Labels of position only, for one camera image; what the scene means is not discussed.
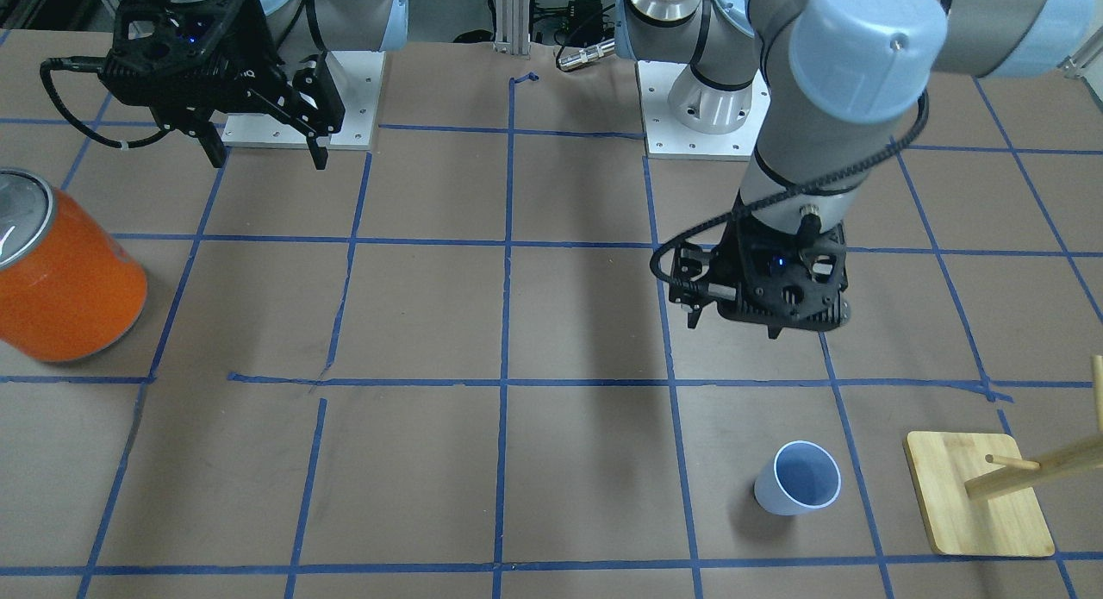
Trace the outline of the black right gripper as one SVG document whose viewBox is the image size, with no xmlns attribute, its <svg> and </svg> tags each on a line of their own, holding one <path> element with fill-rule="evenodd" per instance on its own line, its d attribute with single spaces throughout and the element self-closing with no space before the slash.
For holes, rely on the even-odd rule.
<svg viewBox="0 0 1103 599">
<path fill-rule="evenodd" d="M 99 79 L 115 99 L 149 108 L 162 130 L 192 136 L 216 170 L 227 148 L 213 113 L 289 125 L 318 171 L 346 115 L 322 54 L 283 63 L 261 0 L 122 0 Z"/>
</svg>

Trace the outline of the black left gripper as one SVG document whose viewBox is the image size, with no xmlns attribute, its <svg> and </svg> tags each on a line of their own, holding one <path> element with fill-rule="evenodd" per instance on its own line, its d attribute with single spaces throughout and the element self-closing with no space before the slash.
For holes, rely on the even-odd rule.
<svg viewBox="0 0 1103 599">
<path fill-rule="evenodd" d="M 672 240 L 670 300 L 685 309 L 687 328 L 700 324 L 709 304 L 728 321 L 765 327 L 772 340 L 783 329 L 824 333 L 850 321 L 843 223 L 823 229 L 807 211 L 788 234 L 753 215 L 724 218 L 713 249 Z"/>
</svg>

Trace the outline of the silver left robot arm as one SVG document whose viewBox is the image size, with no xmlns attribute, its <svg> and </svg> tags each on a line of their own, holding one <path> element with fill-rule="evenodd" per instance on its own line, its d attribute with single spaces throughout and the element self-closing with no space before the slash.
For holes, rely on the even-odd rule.
<svg viewBox="0 0 1103 599">
<path fill-rule="evenodd" d="M 933 72 L 1031 78 L 1086 34 L 1095 0 L 617 0 L 617 54 L 679 62 L 770 104 L 732 210 L 658 246 L 651 272 L 696 328 L 714 304 L 779 336 L 850 319 L 844 214 L 930 115 Z"/>
</svg>

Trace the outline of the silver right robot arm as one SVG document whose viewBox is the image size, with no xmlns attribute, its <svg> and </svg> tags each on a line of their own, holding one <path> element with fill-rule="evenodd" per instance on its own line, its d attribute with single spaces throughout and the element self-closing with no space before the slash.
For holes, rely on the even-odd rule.
<svg viewBox="0 0 1103 599">
<path fill-rule="evenodd" d="M 113 45 L 98 68 L 110 95 L 149 108 L 165 133 L 196 140 L 213 167 L 226 150 L 212 122 L 223 115 L 265 115 L 292 128 L 315 170 L 326 140 L 351 110 L 336 84 L 338 52 L 390 52 L 408 36 L 406 0 L 280 0 L 287 29 L 306 38 L 281 52 L 283 26 L 263 0 L 122 0 Z"/>
</svg>

